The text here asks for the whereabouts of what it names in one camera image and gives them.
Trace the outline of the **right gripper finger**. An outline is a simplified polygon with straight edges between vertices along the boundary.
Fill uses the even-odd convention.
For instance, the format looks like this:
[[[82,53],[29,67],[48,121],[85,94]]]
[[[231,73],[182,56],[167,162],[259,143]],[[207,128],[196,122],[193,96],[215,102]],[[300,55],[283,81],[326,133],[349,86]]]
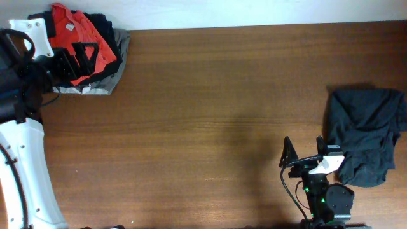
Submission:
[[[317,152],[319,155],[325,155],[326,154],[326,143],[324,142],[322,136],[318,136],[316,138],[316,143],[317,143]]]
[[[282,150],[282,156],[280,158],[279,167],[286,167],[291,162],[298,160],[298,155],[293,147],[293,144],[288,136],[284,138],[284,147]]]

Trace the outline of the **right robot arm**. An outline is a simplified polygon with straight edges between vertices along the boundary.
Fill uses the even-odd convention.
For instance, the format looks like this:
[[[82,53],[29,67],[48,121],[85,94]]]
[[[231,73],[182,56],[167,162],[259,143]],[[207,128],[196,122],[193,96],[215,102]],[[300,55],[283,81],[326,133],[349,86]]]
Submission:
[[[316,138],[317,154],[299,158],[288,136],[284,138],[284,147],[279,162],[280,180],[304,219],[300,228],[335,229],[367,228],[367,225],[349,225],[355,193],[340,183],[329,183],[327,175],[336,172],[342,165],[345,154],[338,145],[328,145],[321,136]],[[305,192],[311,217],[308,218],[304,207],[295,193],[291,193],[284,181],[285,170],[289,169],[289,178],[300,178]]]

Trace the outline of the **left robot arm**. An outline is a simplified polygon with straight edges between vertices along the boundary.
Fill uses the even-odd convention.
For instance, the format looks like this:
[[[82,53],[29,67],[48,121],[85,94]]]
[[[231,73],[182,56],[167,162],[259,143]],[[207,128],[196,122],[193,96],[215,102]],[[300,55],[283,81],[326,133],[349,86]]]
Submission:
[[[1,41],[1,191],[8,228],[68,228],[45,160],[42,95],[55,79],[46,63]]]

